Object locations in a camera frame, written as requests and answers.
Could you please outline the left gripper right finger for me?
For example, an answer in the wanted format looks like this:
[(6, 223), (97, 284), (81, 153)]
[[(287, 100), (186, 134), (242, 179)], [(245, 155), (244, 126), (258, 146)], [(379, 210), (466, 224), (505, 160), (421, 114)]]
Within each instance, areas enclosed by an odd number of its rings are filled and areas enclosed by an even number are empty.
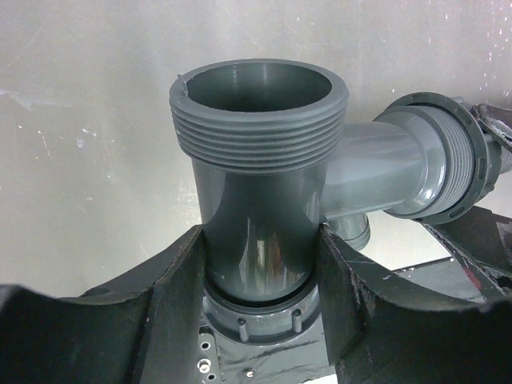
[(483, 303), (419, 286), (318, 232), (318, 289), (340, 383), (508, 383), (511, 298)]

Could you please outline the grey plastic pipe fitting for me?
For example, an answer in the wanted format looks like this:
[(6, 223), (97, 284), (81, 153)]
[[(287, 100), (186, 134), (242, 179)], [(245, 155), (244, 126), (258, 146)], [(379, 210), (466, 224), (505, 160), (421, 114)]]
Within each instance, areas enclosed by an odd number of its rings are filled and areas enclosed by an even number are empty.
[(315, 320), (322, 223), (361, 249), (369, 212), (448, 222), (495, 176), (482, 129), (441, 94), (409, 94), (347, 124), (349, 90), (336, 73), (256, 58), (192, 70), (169, 97), (202, 216), (203, 310), (236, 342), (282, 342)]

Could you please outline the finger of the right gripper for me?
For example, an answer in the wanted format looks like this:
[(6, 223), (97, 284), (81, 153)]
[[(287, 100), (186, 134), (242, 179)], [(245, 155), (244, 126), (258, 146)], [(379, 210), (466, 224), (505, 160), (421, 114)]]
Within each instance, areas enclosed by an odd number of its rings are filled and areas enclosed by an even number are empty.
[(511, 295), (511, 218), (474, 206), (448, 222), (424, 219), (423, 226), (484, 298)]
[(511, 150), (511, 109), (482, 103), (474, 105), (471, 113), (493, 140)]

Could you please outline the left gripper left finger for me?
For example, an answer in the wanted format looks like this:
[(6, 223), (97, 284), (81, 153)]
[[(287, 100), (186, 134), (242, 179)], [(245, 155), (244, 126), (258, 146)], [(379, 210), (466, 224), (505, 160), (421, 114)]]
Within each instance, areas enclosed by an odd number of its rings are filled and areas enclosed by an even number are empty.
[(1, 288), (4, 383), (191, 383), (205, 281), (202, 228), (76, 298)]

